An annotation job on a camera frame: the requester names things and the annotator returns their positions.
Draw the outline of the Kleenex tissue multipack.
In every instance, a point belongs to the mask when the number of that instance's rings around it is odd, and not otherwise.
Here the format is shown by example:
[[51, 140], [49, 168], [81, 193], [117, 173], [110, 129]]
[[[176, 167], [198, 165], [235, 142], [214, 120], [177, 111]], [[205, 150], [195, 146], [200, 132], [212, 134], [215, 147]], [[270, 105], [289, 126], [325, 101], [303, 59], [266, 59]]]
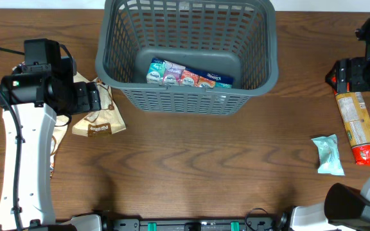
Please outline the Kleenex tissue multipack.
[[152, 58], [147, 83], [162, 86], [202, 87], [213, 89], [215, 87], [230, 89], [234, 79], [223, 74], [193, 69], [167, 60]]

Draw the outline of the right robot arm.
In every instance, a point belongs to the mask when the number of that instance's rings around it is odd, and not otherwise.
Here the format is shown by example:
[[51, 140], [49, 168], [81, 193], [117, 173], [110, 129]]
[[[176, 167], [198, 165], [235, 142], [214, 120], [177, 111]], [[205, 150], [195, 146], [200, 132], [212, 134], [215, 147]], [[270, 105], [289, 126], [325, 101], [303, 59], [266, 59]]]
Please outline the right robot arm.
[[[355, 32], [363, 57], [335, 63], [325, 81], [334, 91], [357, 164], [370, 166], [370, 117], [362, 93], [370, 92], [370, 18]], [[336, 183], [323, 202], [292, 210], [287, 230], [370, 230], [370, 177], [361, 190]]]

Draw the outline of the small teal wipes packet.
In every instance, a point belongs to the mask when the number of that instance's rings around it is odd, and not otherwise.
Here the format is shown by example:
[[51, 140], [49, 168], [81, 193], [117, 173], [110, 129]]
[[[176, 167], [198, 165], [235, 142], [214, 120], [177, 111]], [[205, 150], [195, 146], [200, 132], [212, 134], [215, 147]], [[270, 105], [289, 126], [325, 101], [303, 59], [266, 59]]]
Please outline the small teal wipes packet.
[[337, 146], [337, 136], [312, 138], [312, 142], [316, 145], [319, 154], [320, 166], [317, 172], [319, 174], [329, 174], [335, 176], [344, 176], [344, 170], [340, 162], [340, 155]]

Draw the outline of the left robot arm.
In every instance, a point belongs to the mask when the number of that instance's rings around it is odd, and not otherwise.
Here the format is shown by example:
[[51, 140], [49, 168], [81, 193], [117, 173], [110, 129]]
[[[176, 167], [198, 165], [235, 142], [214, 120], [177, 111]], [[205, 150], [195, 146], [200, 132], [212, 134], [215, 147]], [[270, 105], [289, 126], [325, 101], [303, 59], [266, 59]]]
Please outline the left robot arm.
[[67, 48], [46, 38], [24, 42], [24, 63], [0, 83], [6, 133], [0, 230], [55, 224], [51, 200], [51, 140], [57, 116], [101, 110], [95, 83], [75, 82]]

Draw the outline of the treat bag beige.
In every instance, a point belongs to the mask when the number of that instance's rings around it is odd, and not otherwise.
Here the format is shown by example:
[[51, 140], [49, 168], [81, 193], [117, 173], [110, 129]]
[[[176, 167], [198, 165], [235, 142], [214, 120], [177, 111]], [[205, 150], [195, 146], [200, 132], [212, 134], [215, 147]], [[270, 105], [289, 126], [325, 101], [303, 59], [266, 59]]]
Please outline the treat bag beige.
[[84, 137], [103, 137], [126, 129], [125, 122], [116, 106], [111, 87], [99, 77], [92, 82], [97, 85], [101, 110], [88, 113], [72, 127], [72, 134]]

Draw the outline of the grey plastic basket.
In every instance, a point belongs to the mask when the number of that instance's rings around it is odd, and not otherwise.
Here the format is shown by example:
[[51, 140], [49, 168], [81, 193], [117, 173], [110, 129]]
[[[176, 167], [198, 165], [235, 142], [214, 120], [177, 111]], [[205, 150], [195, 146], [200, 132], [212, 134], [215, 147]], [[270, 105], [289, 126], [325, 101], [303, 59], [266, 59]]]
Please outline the grey plastic basket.
[[[106, 0], [96, 72], [145, 111], [233, 114], [278, 80], [269, 0]], [[233, 79], [225, 88], [148, 83], [153, 58]]]

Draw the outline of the spaghetti pack red ends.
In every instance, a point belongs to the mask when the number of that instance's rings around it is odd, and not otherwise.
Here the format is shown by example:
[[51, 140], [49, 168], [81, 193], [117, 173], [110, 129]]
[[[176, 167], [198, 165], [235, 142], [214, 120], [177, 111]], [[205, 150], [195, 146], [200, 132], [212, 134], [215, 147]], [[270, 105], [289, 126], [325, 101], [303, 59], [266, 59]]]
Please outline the spaghetti pack red ends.
[[370, 166], [370, 117], [362, 93], [333, 92], [355, 162]]

